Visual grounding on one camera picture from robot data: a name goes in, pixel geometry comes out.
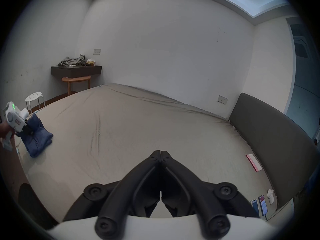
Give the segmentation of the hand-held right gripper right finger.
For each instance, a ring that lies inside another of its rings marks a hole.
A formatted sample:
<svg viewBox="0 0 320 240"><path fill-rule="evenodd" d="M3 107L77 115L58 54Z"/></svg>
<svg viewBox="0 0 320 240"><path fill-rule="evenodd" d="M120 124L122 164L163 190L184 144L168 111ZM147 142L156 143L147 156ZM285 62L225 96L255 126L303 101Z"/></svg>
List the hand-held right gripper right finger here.
<svg viewBox="0 0 320 240"><path fill-rule="evenodd" d="M230 182L218 184L204 182L186 166L175 160L167 151L161 151L163 174L173 180L182 193L186 204L177 209L177 215L196 214L202 235L206 239L221 239L229 233L231 222L227 215L244 218L260 218L250 202Z"/></svg>

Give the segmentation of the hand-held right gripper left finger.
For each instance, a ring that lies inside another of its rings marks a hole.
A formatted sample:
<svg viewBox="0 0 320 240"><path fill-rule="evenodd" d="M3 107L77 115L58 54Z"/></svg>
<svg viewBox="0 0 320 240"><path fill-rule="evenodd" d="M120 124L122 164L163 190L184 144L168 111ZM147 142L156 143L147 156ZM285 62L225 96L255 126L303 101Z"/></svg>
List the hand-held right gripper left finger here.
<svg viewBox="0 0 320 240"><path fill-rule="evenodd" d="M160 158L155 150L122 180L86 186L63 222L98 217L94 232L100 239L122 238L127 216L149 218L160 200Z"/></svg>

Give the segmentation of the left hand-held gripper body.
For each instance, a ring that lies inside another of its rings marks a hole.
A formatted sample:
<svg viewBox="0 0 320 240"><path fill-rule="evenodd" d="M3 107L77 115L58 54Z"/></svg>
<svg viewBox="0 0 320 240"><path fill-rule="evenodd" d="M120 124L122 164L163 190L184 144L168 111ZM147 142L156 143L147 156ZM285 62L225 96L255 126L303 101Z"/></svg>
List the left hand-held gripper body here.
<svg viewBox="0 0 320 240"><path fill-rule="evenodd" d="M2 121L6 120L8 124L15 130L16 133L23 133L26 135L32 135L32 129L27 125L27 117L29 111L24 108L19 108L14 102L8 102L6 107L2 110ZM6 139L2 139L2 147L8 151L12 151L13 146L11 144L11 133L8 133Z"/></svg>

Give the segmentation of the person's left hand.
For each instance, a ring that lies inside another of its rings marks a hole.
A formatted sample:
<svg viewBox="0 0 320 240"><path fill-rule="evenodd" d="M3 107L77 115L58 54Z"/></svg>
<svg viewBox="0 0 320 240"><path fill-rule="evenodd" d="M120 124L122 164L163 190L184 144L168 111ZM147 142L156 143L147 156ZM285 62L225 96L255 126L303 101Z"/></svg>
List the person's left hand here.
<svg viewBox="0 0 320 240"><path fill-rule="evenodd" d="M15 130L9 125L9 123L6 120L4 120L0 124L0 138L6 139L8 133L11 133L10 138L13 138L13 136L15 135Z"/></svg>

